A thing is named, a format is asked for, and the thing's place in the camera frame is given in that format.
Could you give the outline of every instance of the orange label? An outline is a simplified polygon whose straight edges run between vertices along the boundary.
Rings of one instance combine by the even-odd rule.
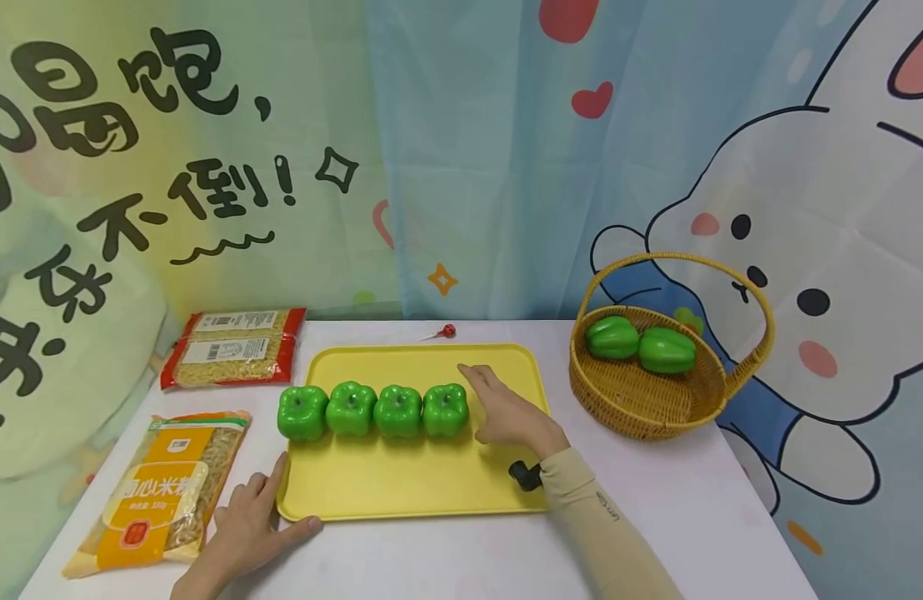
[[[102,513],[107,525],[97,550],[101,569],[156,563],[172,523],[195,513],[207,478],[202,453],[210,425],[167,426],[138,467],[129,469]]]

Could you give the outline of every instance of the wavy line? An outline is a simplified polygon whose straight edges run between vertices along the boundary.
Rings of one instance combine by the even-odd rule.
[[[276,240],[275,232],[268,232],[268,234],[265,237],[255,237],[253,235],[249,235],[246,233],[245,241],[241,242],[241,244],[236,244],[235,242],[223,239],[221,240],[221,242],[219,242],[219,245],[212,248],[212,250],[205,250],[204,247],[196,246],[195,250],[192,250],[191,257],[184,258],[182,260],[173,258],[169,262],[172,265],[188,265],[191,261],[194,261],[196,258],[201,257],[202,255],[205,255],[205,257],[217,257],[217,255],[221,254],[222,251],[224,251],[224,248],[235,248],[235,250],[247,250],[248,248],[252,246],[252,243],[271,244],[271,242],[273,242],[274,240]]]

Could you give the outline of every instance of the hand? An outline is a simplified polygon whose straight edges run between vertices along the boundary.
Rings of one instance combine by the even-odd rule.
[[[491,367],[459,365],[459,371],[478,394],[486,421],[475,439],[481,443],[519,443],[535,450],[539,460],[570,447],[568,437],[535,404],[501,383]]]
[[[322,530],[317,517],[305,517],[282,531],[273,528],[272,511],[286,465],[283,452],[271,475],[255,473],[247,484],[235,486],[228,506],[215,510],[215,535],[178,580],[172,598],[216,598],[235,577],[251,573]]]

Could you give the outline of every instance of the black knob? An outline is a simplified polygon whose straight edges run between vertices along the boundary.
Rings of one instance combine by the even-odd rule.
[[[523,492],[532,492],[541,487],[541,465],[528,468],[524,461],[515,461],[508,467],[508,475],[518,481]]]

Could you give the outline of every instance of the yellow tray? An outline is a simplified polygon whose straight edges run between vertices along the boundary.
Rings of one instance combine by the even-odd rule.
[[[281,516],[296,522],[309,514],[347,520],[546,510],[541,488],[525,493],[507,473],[514,461],[535,465],[530,450],[475,441],[485,413],[457,363],[491,366],[512,390],[548,412],[535,356],[516,343],[328,348],[312,359],[306,385],[330,392],[354,379],[376,392],[396,383],[424,393],[456,382],[468,391],[471,418],[451,440],[384,438],[373,428],[363,438],[329,432],[317,442],[290,442],[277,502]]]

